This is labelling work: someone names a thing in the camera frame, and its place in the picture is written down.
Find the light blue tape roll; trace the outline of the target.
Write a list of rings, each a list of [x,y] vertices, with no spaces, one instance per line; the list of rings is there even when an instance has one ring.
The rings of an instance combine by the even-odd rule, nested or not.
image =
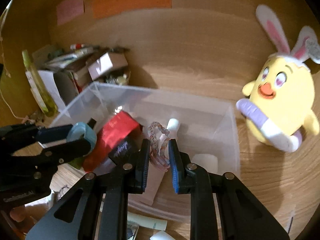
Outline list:
[[[97,142],[97,134],[90,126],[84,122],[77,122],[66,137],[67,142],[85,139],[90,143],[90,150],[86,155],[89,155],[95,148]]]

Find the pale green tube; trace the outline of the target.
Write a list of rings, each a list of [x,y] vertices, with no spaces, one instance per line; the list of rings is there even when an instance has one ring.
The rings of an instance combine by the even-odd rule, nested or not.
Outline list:
[[[154,230],[162,230],[165,231],[167,228],[167,221],[163,219],[151,218],[143,215],[138,215],[136,213],[127,213],[127,220],[129,222],[134,222],[139,226],[144,228],[154,229]]]

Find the red foil packet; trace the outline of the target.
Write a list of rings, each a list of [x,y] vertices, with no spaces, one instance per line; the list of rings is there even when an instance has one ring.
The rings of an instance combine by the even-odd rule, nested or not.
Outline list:
[[[84,171],[93,172],[127,136],[138,139],[142,135],[142,128],[143,126],[125,111],[114,115],[99,131],[93,151],[82,163]]]

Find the white cylinder object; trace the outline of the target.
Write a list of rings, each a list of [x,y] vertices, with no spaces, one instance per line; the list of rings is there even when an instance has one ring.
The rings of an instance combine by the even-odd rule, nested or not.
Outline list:
[[[169,138],[170,139],[177,139],[177,133],[180,128],[180,121],[175,118],[171,118],[167,124],[167,130],[169,131]]]

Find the blue Max staples box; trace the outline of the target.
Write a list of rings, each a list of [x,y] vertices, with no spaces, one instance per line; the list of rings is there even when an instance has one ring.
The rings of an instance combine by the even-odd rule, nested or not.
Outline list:
[[[128,221],[127,222],[126,239],[127,240],[135,240],[136,236],[137,236],[138,229],[139,229],[139,225],[137,223]]]

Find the green spray bottle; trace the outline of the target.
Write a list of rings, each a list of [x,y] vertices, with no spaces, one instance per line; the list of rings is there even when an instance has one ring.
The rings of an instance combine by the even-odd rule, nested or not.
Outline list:
[[[40,77],[35,64],[31,61],[27,50],[22,51],[22,58],[25,66],[25,75],[28,79],[34,99],[45,116],[54,116],[57,113],[57,105],[46,89],[45,84]]]

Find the white open cardboard box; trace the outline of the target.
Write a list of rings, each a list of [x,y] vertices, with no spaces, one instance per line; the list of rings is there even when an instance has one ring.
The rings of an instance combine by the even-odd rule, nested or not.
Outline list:
[[[62,112],[66,106],[78,96],[79,92],[70,72],[51,72],[48,70],[38,71],[46,91],[50,95],[49,102],[45,102],[44,96],[36,86],[31,72],[26,71],[25,75],[30,85],[31,93],[36,100],[41,111],[46,116],[53,116],[57,112]]]

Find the white roll in bin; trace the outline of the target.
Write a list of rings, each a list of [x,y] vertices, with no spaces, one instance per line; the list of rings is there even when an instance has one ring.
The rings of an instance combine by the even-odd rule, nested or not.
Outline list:
[[[191,162],[203,167],[209,173],[218,172],[218,158],[212,154],[196,154]]]

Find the small pink-white cardboard box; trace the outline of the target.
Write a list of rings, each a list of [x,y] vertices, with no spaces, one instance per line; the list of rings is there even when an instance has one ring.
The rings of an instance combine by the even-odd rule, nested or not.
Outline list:
[[[108,52],[102,55],[99,59],[95,60],[89,65],[88,71],[91,79],[94,81],[108,73],[127,67],[128,62],[124,54]]]

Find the red white marker pen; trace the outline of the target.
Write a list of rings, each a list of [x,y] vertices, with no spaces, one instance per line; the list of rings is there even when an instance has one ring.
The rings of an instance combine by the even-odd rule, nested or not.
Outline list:
[[[83,44],[83,43],[76,43],[76,44],[72,44],[70,45],[70,49],[71,50],[78,50],[78,49],[82,49],[85,48],[87,45]]]

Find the bowl of glass beads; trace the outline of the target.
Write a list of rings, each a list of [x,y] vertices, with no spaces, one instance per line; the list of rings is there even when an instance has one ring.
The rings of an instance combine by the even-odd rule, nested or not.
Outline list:
[[[112,72],[105,77],[105,83],[109,85],[127,86],[131,76],[130,71]]]

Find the yellow chick bunny plush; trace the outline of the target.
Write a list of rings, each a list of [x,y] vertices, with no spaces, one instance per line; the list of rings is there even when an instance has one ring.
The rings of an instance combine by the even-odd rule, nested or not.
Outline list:
[[[255,15],[277,52],[268,57],[257,79],[244,85],[244,98],[237,101],[236,108],[258,141],[283,152],[295,152],[303,141],[300,128],[319,134],[319,121],[312,110],[315,87],[305,64],[308,59],[319,63],[317,35],[310,26],[304,26],[290,48],[270,7],[258,5]]]

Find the pink sticky note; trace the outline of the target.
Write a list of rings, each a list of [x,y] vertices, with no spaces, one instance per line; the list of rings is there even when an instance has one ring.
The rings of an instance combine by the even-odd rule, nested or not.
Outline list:
[[[84,12],[84,0],[63,0],[56,6],[57,25],[63,25]]]

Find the orange sticky note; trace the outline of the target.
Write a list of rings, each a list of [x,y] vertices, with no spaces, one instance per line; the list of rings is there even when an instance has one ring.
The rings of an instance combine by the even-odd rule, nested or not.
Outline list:
[[[96,19],[127,11],[171,7],[172,0],[94,0],[92,2],[93,17]]]

